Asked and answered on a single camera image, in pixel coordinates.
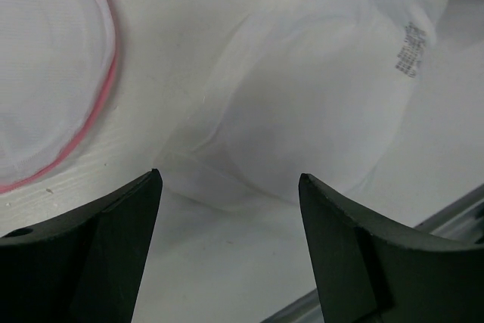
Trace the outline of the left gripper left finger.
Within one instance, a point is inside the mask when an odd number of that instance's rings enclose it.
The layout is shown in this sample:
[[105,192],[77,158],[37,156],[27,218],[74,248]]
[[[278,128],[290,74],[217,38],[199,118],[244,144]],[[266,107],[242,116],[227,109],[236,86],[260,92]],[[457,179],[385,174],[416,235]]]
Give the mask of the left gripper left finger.
[[130,322],[157,220],[156,169],[1,238],[3,322]]

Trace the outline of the white bra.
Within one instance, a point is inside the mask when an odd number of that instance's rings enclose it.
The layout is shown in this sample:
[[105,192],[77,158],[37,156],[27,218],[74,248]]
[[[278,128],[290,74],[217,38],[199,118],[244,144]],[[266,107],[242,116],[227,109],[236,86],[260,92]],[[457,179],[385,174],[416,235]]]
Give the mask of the white bra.
[[395,138],[448,0],[261,0],[159,157],[211,207],[294,203],[299,177],[361,184]]

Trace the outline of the pink-rimmed mesh laundry bag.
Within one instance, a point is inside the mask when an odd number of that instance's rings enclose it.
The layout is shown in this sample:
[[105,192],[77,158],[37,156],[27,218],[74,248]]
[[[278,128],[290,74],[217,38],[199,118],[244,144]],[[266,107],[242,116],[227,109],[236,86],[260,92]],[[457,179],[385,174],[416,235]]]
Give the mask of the pink-rimmed mesh laundry bag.
[[1,190],[50,172],[82,141],[115,81],[108,0],[1,0]]

